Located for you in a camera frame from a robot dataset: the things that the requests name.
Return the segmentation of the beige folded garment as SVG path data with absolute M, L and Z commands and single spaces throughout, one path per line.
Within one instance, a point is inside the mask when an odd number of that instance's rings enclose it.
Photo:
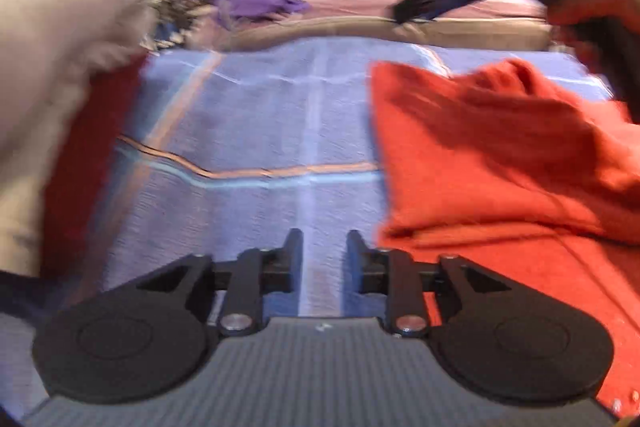
M 43 190 L 94 72 L 128 64 L 146 0 L 1 0 L 1 269 L 41 268 Z

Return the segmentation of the orange knitted sweater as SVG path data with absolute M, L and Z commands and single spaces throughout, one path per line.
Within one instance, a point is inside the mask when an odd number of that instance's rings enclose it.
M 459 255 L 582 309 L 615 346 L 600 400 L 639 410 L 639 129 L 510 58 L 441 76 L 379 62 L 378 243 Z

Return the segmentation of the purple blanket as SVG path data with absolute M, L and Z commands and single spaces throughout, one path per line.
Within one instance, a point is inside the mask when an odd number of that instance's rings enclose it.
M 214 5 L 216 22 L 226 29 L 242 20 L 259 22 L 274 16 L 302 14 L 310 9 L 304 0 L 214 0 Z

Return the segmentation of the dark red folded garment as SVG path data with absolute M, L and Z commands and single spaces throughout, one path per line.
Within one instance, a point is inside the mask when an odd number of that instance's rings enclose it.
M 112 154 L 149 55 L 90 80 L 44 190 L 40 277 L 56 279 L 84 257 L 93 213 L 111 176 Z

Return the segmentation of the blue plaid bed sheet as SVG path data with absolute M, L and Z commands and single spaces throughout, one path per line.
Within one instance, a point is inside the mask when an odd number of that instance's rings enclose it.
M 503 59 L 365 38 L 315 38 L 220 56 L 153 58 L 114 148 L 80 281 L 1 287 L 1 413 L 27 426 L 609 426 L 587 400 L 518 409 L 472 395 L 419 341 L 384 333 L 380 296 L 352 292 L 346 235 L 372 241 L 387 196 L 369 68 L 447 74 Z M 32 363 L 38 325 L 70 298 L 186 255 L 227 261 L 303 232 L 294 289 L 266 329 L 235 340 L 166 397 L 120 407 L 50 400 Z

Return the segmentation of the mauve covered bed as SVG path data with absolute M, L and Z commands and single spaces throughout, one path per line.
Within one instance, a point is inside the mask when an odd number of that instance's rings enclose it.
M 409 13 L 407 0 L 302 0 L 303 12 L 261 20 L 224 12 L 221 2 L 186 38 L 190 49 L 259 51 L 303 38 L 362 37 L 494 51 L 547 51 L 552 30 L 536 0 L 482 0 L 436 17 Z

